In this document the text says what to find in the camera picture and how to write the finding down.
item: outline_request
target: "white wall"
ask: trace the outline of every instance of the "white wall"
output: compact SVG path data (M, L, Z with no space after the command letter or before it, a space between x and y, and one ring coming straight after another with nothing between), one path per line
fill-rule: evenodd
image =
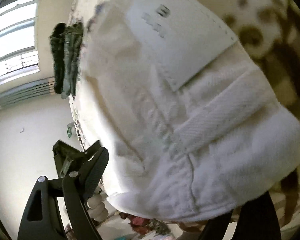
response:
M52 146L61 139L81 150L77 137L68 138L66 133L72 121L69 101L60 95L0 112L0 219L13 240L37 178L58 177Z
M53 76L49 36L60 22L67 23L73 0L39 0L36 20L36 48L40 71L0 85L0 93L13 87Z

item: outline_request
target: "window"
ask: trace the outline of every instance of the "window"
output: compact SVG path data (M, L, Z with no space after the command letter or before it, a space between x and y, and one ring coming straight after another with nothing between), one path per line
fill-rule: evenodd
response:
M36 10L37 0L18 0L0 8L0 81L38 68L34 46Z

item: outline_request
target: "white label patch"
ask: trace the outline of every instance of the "white label patch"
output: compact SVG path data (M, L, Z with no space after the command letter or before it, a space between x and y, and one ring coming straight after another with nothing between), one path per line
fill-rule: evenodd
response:
M196 0L134 0L126 20L173 91L238 40Z

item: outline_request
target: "folded dark green clothing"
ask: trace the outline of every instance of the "folded dark green clothing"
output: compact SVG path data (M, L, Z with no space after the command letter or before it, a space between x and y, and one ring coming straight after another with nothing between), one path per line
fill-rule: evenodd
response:
M63 86L63 78L65 73L65 63L64 58L64 31L66 29L66 24L59 23L53 30L50 39L51 53L54 61L54 91L57 94L61 94Z
M75 84L78 74L78 58L82 42L82 24L68 26L65 30L64 63L65 71L61 97L67 98L70 94L75 96Z

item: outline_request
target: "floral blanket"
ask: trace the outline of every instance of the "floral blanket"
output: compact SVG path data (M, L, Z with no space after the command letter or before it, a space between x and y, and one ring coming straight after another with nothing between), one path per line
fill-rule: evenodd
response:
M81 21L85 39L98 13L109 0L74 0L68 24ZM293 0L198 0L223 19L269 80L280 103L300 121L300 11ZM80 86L80 74L77 78ZM69 97L73 119L83 149L89 147L80 125L75 97ZM300 165L270 190L279 224L287 225L300 213ZM180 224L200 231L205 221Z

